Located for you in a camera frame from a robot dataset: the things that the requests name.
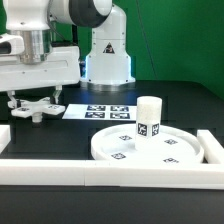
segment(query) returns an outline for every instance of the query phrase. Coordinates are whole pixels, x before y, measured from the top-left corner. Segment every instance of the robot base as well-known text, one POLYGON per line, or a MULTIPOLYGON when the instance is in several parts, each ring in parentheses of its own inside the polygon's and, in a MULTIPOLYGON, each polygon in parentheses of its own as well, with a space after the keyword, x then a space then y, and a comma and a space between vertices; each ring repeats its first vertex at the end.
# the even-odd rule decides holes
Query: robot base
POLYGON ((93 91, 99 91, 99 92, 119 92, 122 90, 134 89, 135 82, 128 82, 128 83, 124 83, 120 85, 103 85, 103 84, 85 82, 85 81, 82 81, 82 78, 81 78, 80 86, 81 88, 85 88, 85 89, 93 90, 93 91))

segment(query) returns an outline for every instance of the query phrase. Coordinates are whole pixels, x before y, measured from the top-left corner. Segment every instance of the green backdrop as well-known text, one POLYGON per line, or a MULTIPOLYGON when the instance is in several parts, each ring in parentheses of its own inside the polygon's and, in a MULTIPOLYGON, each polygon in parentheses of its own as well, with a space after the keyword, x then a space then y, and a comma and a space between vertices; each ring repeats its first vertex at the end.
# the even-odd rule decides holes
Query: green backdrop
MULTIPOLYGON (((224 99, 223 0, 139 0, 157 78, 142 35, 136 0, 113 2, 127 14, 127 52, 133 58, 133 74, 138 80, 195 81, 224 99)), ((2 33, 2 2, 0 21, 2 33)), ((70 36, 70 27, 60 25, 59 29, 70 36)), ((79 28, 82 56, 90 51, 90 40, 90 29, 79 28)))

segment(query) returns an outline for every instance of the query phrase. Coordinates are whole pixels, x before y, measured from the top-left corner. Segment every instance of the black table surface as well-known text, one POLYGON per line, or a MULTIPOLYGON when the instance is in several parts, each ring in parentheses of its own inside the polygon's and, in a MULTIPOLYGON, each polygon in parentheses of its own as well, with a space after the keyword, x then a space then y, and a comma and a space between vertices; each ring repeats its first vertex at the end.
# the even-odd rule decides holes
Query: black table surface
MULTIPOLYGON (((18 91, 36 100, 52 88, 18 91)), ((139 96, 163 99, 162 124, 192 134, 208 129, 224 145, 224 101, 194 82, 138 81, 121 92, 64 87, 62 104, 136 105, 139 96)), ((45 115, 36 127, 14 118, 0 94, 0 124, 10 124, 12 140, 0 159, 91 160, 90 141, 99 130, 127 121, 63 120, 45 115)), ((0 223, 224 223, 224 192, 215 190, 0 186, 0 223)))

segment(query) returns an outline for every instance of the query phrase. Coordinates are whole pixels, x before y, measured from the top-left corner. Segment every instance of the warning label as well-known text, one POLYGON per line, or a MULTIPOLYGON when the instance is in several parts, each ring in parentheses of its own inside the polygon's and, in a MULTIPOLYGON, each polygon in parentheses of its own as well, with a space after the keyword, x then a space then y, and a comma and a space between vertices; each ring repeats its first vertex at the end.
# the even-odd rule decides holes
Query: warning label
POLYGON ((114 49, 113 49, 111 43, 109 43, 107 45, 107 47, 105 48, 103 53, 105 53, 105 54, 115 54, 114 49))

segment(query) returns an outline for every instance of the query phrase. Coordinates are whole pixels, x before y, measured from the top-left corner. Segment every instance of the round white plate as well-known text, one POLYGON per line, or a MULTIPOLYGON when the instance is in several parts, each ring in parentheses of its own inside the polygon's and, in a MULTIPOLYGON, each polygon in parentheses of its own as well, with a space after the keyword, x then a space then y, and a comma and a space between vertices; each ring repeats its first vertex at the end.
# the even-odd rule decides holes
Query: round white plate
POLYGON ((160 134, 145 150, 135 149, 136 124, 117 125, 96 133, 91 153, 96 160, 147 161, 149 163, 201 163, 204 150, 197 138, 185 131, 160 126, 160 134))

